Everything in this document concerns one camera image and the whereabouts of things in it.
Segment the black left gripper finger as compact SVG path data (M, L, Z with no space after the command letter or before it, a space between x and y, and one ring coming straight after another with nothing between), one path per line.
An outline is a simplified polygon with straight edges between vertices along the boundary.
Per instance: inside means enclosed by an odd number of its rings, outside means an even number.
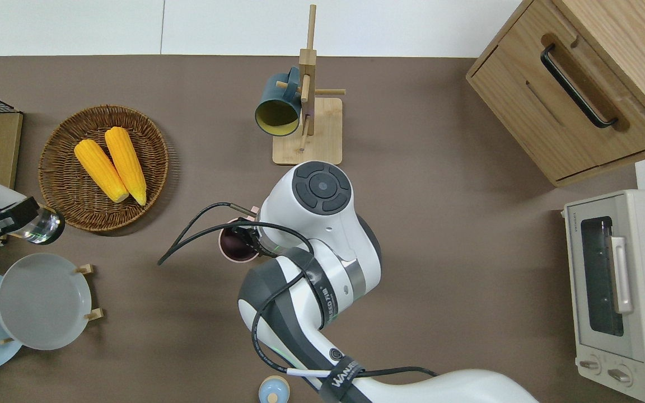
M39 204L33 197L0 208L0 233L15 232L39 216Z

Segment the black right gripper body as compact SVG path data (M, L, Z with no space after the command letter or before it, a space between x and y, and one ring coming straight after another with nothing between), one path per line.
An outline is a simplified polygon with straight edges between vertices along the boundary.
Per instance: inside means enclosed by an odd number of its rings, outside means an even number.
M258 230L254 226L240 226L236 232L240 235L245 247L241 253L245 257L255 257L261 254L258 242Z

